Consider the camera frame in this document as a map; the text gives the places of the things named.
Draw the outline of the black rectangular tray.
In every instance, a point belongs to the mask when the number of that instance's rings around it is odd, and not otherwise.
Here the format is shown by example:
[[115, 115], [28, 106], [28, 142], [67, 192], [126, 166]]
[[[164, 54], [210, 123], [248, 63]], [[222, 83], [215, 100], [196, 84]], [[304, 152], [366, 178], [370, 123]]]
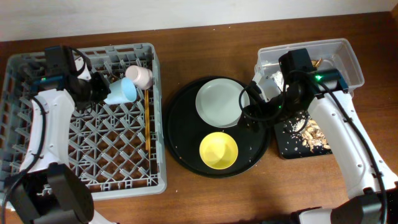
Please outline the black rectangular tray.
[[297, 146], [293, 143], [293, 139], [291, 139], [291, 133], [288, 132], [287, 126], [289, 125], [289, 121], [293, 121], [294, 118], [311, 118], [307, 112], [299, 112], [295, 116], [291, 117], [288, 120], [285, 120], [279, 124], [274, 126], [275, 138], [277, 142], [277, 147], [280, 153], [280, 156], [284, 159], [298, 159], [303, 157], [312, 157], [312, 156], [320, 156], [325, 154], [331, 154], [331, 150], [327, 150], [322, 153], [311, 154], [307, 151], [304, 151], [300, 146], [298, 147], [298, 151], [295, 150]]

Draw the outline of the food scraps pile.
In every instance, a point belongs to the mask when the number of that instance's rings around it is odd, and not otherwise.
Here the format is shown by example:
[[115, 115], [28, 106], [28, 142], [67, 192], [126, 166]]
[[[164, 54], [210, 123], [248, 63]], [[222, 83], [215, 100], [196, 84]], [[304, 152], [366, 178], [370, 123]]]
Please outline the food scraps pile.
[[293, 143], [297, 145], [296, 151], [299, 146], [311, 154], [331, 149], [324, 133], [312, 118], [294, 118], [293, 121], [289, 121], [287, 130], [291, 133]]

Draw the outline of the pink plastic cup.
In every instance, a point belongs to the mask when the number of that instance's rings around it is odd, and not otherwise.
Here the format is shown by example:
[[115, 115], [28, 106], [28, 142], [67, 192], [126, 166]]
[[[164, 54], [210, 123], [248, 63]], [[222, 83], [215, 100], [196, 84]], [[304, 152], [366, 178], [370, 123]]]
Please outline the pink plastic cup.
[[126, 69], [125, 76], [141, 90], [148, 90], [153, 85], [153, 74], [148, 68], [131, 65]]

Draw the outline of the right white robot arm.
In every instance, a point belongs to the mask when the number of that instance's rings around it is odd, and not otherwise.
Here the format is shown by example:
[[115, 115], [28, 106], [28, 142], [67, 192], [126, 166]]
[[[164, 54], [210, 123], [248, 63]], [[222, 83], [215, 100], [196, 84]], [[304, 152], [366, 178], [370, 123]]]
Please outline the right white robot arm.
[[318, 70], [307, 49], [290, 50], [279, 58], [284, 85], [266, 96], [262, 77], [243, 92], [254, 105], [240, 107], [242, 117], [268, 126], [306, 111], [318, 124], [341, 169], [348, 201], [336, 208], [306, 208], [289, 223], [397, 223], [397, 174], [380, 156], [360, 122], [348, 84], [335, 68]]

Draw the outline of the grey plastic dishwasher rack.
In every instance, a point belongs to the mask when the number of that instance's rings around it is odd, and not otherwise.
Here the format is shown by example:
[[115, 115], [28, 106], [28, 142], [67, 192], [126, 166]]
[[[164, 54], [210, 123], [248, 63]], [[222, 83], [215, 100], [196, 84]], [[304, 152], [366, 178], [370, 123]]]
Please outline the grey plastic dishwasher rack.
[[[95, 200], [152, 195], [167, 186], [162, 131], [160, 63], [150, 43], [79, 49], [109, 82], [131, 65], [153, 74], [149, 91], [150, 160], [146, 150], [144, 90], [131, 103], [94, 103], [72, 114], [68, 156], [72, 172]], [[28, 149], [33, 121], [30, 83], [45, 73], [42, 52], [8, 58], [1, 90], [1, 180], [16, 175]]]

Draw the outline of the white paper napkin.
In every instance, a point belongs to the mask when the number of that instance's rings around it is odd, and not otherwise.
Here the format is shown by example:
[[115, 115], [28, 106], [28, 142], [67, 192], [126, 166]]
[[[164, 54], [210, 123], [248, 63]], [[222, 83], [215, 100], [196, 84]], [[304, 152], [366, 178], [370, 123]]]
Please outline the white paper napkin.
[[283, 86], [284, 86], [284, 78], [283, 78], [282, 72], [278, 71], [278, 72], [272, 74], [271, 75], [271, 79], [278, 86], [279, 90], [282, 91], [283, 90]]

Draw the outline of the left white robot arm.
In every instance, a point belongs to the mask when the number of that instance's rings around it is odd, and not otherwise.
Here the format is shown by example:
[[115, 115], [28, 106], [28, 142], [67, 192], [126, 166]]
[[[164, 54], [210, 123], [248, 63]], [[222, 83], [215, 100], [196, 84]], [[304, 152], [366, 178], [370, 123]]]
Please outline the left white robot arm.
[[23, 223], [107, 223], [89, 188], [70, 169], [68, 133], [75, 109], [103, 101], [109, 81], [91, 73], [76, 48], [48, 47], [45, 73], [32, 80], [33, 121], [19, 173], [5, 179], [2, 206], [10, 203]]

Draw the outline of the yellow plastic bowl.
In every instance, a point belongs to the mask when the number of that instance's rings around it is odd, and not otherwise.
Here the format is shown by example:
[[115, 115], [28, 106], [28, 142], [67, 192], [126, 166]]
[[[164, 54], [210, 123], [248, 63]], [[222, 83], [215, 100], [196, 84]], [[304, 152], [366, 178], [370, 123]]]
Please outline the yellow plastic bowl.
[[224, 170], [237, 161], [239, 149], [236, 141], [229, 134], [213, 132], [201, 140], [199, 154], [208, 167]]

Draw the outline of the light grey round plate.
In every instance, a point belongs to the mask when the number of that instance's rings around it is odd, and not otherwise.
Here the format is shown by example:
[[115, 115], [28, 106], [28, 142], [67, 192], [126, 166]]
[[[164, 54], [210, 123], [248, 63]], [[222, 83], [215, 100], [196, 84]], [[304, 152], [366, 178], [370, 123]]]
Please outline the light grey round plate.
[[216, 78], [206, 82], [198, 91], [195, 99], [197, 113], [205, 123], [216, 128], [230, 128], [238, 124], [243, 107], [250, 105], [246, 92], [239, 94], [243, 86], [227, 78]]

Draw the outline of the wooden chopstick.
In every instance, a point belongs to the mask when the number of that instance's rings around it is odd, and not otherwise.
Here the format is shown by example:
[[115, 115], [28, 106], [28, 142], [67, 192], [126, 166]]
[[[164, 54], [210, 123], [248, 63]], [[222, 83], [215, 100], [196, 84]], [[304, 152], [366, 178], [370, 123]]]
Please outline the wooden chopstick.
[[149, 152], [150, 151], [150, 127], [149, 127], [149, 92], [148, 90], [144, 90], [144, 103], [145, 103], [145, 134], [146, 134], [146, 150]]
[[145, 119], [146, 119], [146, 149], [150, 160], [150, 111], [149, 111], [149, 91], [145, 90]]

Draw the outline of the round black serving tray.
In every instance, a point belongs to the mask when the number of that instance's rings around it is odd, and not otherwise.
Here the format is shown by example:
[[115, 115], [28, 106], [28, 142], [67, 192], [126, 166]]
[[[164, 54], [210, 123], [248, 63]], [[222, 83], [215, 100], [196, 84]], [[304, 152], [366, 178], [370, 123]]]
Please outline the round black serving tray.
[[[176, 92], [164, 110], [163, 130], [165, 145], [181, 166], [204, 177], [221, 179], [239, 175], [256, 165], [271, 143], [272, 130], [263, 124], [254, 131], [239, 125], [217, 128], [205, 123], [197, 113], [195, 98], [199, 89], [214, 79], [217, 76], [200, 78]], [[238, 157], [229, 168], [212, 169], [200, 157], [201, 141], [213, 132], [230, 135], [238, 145]]]

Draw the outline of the blue plastic cup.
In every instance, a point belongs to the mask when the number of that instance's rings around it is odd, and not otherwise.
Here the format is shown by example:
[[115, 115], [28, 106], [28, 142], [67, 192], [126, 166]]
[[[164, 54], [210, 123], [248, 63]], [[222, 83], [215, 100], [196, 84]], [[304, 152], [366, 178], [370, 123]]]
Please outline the blue plastic cup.
[[109, 89], [111, 93], [104, 99], [107, 105], [131, 103], [137, 99], [136, 87], [129, 78], [122, 78], [111, 83]]

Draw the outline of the clear plastic bin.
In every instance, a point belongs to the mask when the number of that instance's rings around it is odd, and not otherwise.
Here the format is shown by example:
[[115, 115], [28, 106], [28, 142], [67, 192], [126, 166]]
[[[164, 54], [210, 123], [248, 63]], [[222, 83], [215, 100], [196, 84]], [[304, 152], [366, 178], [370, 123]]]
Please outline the clear plastic bin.
[[260, 72], [262, 75], [270, 76], [280, 71], [279, 58], [291, 50], [307, 49], [312, 60], [323, 59], [318, 67], [319, 70], [336, 68], [342, 74], [348, 85], [348, 91], [353, 91], [364, 85], [364, 77], [358, 59], [346, 39], [328, 39], [295, 44], [265, 47], [258, 51], [257, 64], [254, 74]]

